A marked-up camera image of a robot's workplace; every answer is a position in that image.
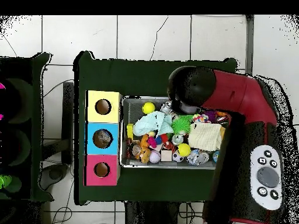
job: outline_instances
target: yellow box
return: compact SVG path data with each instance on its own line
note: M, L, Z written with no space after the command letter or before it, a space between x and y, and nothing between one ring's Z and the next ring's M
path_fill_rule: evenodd
M99 100L106 100L109 105L107 114L99 114L96 106ZM119 122L121 94L118 92L88 91L87 120L93 123Z

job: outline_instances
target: pink object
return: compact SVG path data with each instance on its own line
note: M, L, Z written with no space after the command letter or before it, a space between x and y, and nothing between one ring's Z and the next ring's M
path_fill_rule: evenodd
M105 162L109 166L110 172L107 177L101 178L95 174L95 166L101 162ZM116 155L87 155L86 185L116 186L118 166Z
M150 136L150 137L147 139L147 143L148 143L150 146L152 146L154 149L157 147L157 143L156 143L155 139L154 139L152 136Z

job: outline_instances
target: white towel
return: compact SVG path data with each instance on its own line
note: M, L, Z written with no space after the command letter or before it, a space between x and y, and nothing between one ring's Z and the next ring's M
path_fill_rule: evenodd
M222 141L220 128L220 124L203 122L192 124L188 138L190 147L204 151L216 151L220 149Z

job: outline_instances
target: yellow block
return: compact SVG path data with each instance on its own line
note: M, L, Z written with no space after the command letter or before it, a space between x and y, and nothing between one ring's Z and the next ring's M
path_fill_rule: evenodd
M133 124L127 125L127 136L133 140Z
M96 111L96 103L99 100L107 100L111 105L111 110L106 115L101 115ZM87 120L93 123L118 123L120 114L121 94L118 92L88 91Z

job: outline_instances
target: orange toy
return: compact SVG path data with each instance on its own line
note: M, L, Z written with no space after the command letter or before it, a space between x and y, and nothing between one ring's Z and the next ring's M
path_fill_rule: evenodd
M135 156L137 160L140 160L142 163L148 163L150 160L151 150L148 148L141 148L139 155Z
M143 135L143 137L141 139L141 142L140 142L140 147L141 148L148 148L148 147L150 147L150 144L147 143L148 138L149 138L148 134Z

